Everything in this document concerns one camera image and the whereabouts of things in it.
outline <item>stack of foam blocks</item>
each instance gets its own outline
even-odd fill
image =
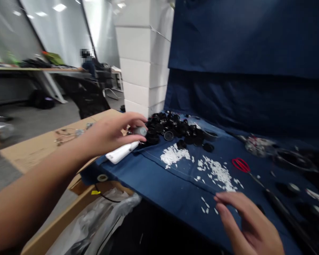
[[[115,19],[127,112],[163,110],[174,10],[167,0],[125,1]]]

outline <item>hand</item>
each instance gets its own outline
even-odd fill
[[[75,140],[82,147],[85,156],[93,158],[111,152],[128,143],[135,141],[146,142],[144,136],[123,136],[121,132],[122,129],[126,130],[128,125],[131,129],[136,126],[145,127],[144,122],[147,122],[147,118],[139,113],[127,112],[119,114],[101,119]]]
[[[216,193],[214,200],[235,255],[284,255],[279,233],[243,193]],[[234,206],[242,218],[242,232],[225,206]]]

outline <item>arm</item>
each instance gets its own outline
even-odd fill
[[[77,171],[91,158],[145,137],[123,137],[121,130],[145,126],[141,114],[125,113],[95,123],[82,136],[62,145],[33,170],[0,192],[0,252],[20,246],[47,219]]]

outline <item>office chair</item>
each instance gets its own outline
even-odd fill
[[[110,109],[102,91],[94,82],[60,74],[56,75],[55,80],[77,105],[81,119]]]
[[[104,68],[104,70],[95,70],[96,72],[96,79],[99,87],[103,90],[104,97],[108,96],[109,98],[112,98],[114,100],[119,100],[120,97],[116,95],[116,93],[112,90],[112,75],[111,75],[111,68],[107,70]],[[111,91],[115,97],[111,97],[108,94],[106,94],[106,91]]]

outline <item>red scissors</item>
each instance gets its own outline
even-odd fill
[[[256,177],[252,175],[251,169],[249,168],[246,161],[244,161],[242,158],[232,159],[231,162],[237,169],[239,169],[242,172],[248,173],[257,183],[259,183],[262,187],[265,187]]]

